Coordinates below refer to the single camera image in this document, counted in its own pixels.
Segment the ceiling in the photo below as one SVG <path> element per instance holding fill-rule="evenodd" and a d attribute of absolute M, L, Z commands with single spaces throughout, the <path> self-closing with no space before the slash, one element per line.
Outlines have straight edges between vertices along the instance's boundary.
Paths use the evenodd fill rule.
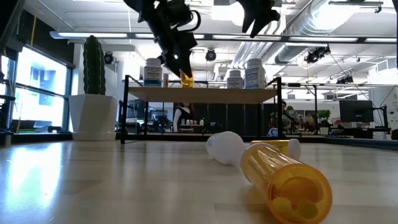
<path fill-rule="evenodd" d="M 294 14 L 308 3 L 308 0 L 288 0 L 288 2 L 295 2 L 295 6 L 285 10 L 286 21 L 290 21 Z M 397 15 L 394 13 L 392 0 L 383 2 L 382 11 L 379 14 L 374 13 L 374 8 L 362 7 L 330 35 L 395 37 Z M 191 4 L 192 8 L 201 12 L 202 17 L 201 26 L 196 32 L 241 33 L 241 27 L 232 21 L 212 20 L 210 14 L 213 0 L 192 0 Z M 137 23 L 138 13 L 127 7 L 122 0 L 31 0 L 27 1 L 25 9 L 32 14 L 37 12 L 39 19 L 62 32 L 150 32 L 144 22 Z M 339 15 L 330 15 L 330 20 L 337 16 Z M 159 46 L 151 40 L 103 40 L 103 43 L 135 45 L 145 58 L 157 57 L 160 54 Z M 196 70 L 213 71 L 217 63 L 230 63 L 240 45 L 239 42 L 198 41 L 198 46 L 195 47 L 191 59 L 192 66 Z M 205 54 L 209 48 L 216 50 L 217 60 L 215 62 L 206 62 L 205 60 Z M 292 62 L 296 66 L 287 66 L 280 71 L 283 72 L 282 77 L 292 82 L 304 82 L 303 78 L 305 77 L 312 77 L 310 81 L 314 80 L 314 82 L 325 81 L 330 76 L 339 74 L 341 69 L 357 66 L 365 61 L 377 62 L 383 57 L 394 56 L 397 53 L 395 44 L 330 44 L 330 48 L 341 68 L 331 57 L 326 57 L 316 65 L 304 69 L 302 58 L 298 58 L 296 62 Z M 360 62 L 357 62 L 357 55 L 361 57 Z M 354 80 L 362 82 L 366 79 L 367 73 L 366 68 L 355 71 Z"/>

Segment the table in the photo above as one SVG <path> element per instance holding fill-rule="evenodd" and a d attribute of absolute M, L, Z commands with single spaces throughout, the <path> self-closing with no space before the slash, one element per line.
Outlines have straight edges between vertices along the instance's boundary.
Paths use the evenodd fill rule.
<path fill-rule="evenodd" d="M 257 132 L 261 135 L 262 103 L 277 95 L 277 90 L 268 89 L 219 89 L 219 88 L 156 88 L 156 87 L 129 87 L 126 76 L 124 85 L 123 117 L 121 143 L 126 137 L 126 113 L 128 93 L 146 102 L 144 118 L 144 136 L 147 136 L 149 102 L 190 102 L 190 103 L 226 103 L 226 104 L 257 104 Z"/>

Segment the bottle label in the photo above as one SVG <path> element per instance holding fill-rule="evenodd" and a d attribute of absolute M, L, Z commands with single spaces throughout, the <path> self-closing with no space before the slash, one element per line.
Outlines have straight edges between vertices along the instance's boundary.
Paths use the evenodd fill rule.
<path fill-rule="evenodd" d="M 242 88 L 241 78 L 229 78 L 227 81 L 227 88 Z"/>
<path fill-rule="evenodd" d="M 259 88 L 259 68 L 250 68 L 245 70 L 244 75 L 245 88 Z"/>
<path fill-rule="evenodd" d="M 162 86 L 162 69 L 145 67 L 144 69 L 144 86 Z"/>

